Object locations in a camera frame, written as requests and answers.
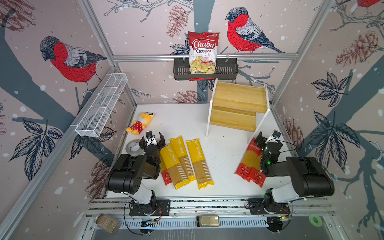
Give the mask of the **yellow pasta bag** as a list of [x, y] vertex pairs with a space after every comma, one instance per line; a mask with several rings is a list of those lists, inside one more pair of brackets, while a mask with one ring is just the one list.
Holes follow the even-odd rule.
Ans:
[[186, 173], [186, 176], [191, 182], [195, 181], [196, 177], [194, 175], [194, 171], [184, 144], [183, 137], [179, 136], [177, 138], [170, 139], [170, 143], [174, 148], [177, 157], [179, 158], [179, 161]]
[[161, 157], [168, 170], [172, 183], [176, 190], [190, 183], [183, 166], [171, 144], [160, 151]]
[[191, 157], [194, 173], [197, 178], [198, 189], [207, 187], [208, 185], [213, 186], [214, 182], [210, 174], [206, 158], [203, 153], [203, 149], [199, 139], [186, 141], [188, 151]]

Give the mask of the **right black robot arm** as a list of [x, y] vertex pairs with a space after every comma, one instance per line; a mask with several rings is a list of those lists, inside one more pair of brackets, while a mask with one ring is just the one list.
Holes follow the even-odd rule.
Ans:
[[291, 181], [278, 188], [268, 189], [264, 195], [264, 208], [275, 212], [284, 205], [303, 198], [321, 198], [332, 196], [335, 192], [334, 182], [326, 169], [313, 157], [286, 157], [278, 161], [283, 146], [279, 140], [280, 133], [267, 139], [260, 132], [253, 141], [261, 147], [261, 173], [266, 177], [286, 177]]

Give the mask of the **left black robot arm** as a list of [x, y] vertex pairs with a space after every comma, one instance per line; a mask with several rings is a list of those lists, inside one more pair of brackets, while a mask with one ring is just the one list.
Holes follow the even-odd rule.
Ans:
[[156, 136], [148, 131], [140, 140], [130, 141], [126, 153], [119, 156], [105, 182], [107, 191], [130, 197], [132, 207], [149, 213], [157, 208], [156, 195], [142, 180], [156, 180], [160, 174], [160, 150], [166, 141], [162, 134], [159, 136], [157, 141]]

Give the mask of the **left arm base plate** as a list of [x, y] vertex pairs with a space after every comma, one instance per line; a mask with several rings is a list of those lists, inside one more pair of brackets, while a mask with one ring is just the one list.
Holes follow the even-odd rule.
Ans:
[[138, 204], [131, 201], [130, 217], [160, 217], [169, 216], [171, 208], [170, 200], [155, 200], [149, 204]]

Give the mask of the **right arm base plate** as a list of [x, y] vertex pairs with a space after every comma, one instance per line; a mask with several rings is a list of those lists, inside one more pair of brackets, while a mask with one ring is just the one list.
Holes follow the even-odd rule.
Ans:
[[291, 210], [288, 204], [276, 203], [273, 200], [266, 202], [264, 199], [248, 199], [245, 208], [251, 215], [282, 215], [288, 216]]

